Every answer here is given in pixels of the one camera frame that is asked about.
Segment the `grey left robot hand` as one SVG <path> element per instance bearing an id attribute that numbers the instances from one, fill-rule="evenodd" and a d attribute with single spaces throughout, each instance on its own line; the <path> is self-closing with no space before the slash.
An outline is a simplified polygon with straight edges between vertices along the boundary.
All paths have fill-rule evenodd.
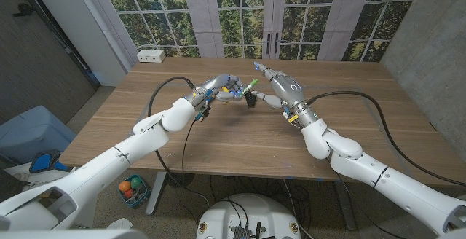
<path id="1" fill-rule="evenodd" d="M 220 74 L 209 79 L 186 96 L 187 101 L 196 109 L 210 103 L 213 99 L 220 102 L 241 101 L 240 91 L 243 83 L 231 74 Z"/>

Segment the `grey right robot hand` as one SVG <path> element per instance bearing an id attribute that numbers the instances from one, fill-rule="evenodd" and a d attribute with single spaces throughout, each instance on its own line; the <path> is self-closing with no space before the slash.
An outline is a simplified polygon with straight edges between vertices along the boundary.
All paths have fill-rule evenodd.
<path id="1" fill-rule="evenodd" d="M 266 95 L 252 91 L 254 96 L 265 101 L 272 108 L 284 108 L 283 116 L 296 127 L 305 128 L 318 120 L 316 113 L 311 110 L 309 104 L 306 104 L 306 98 L 300 84 L 293 77 L 258 62 L 255 62 L 254 65 L 256 70 L 261 71 L 262 75 L 271 83 L 272 89 L 276 93 L 276 95 Z"/>

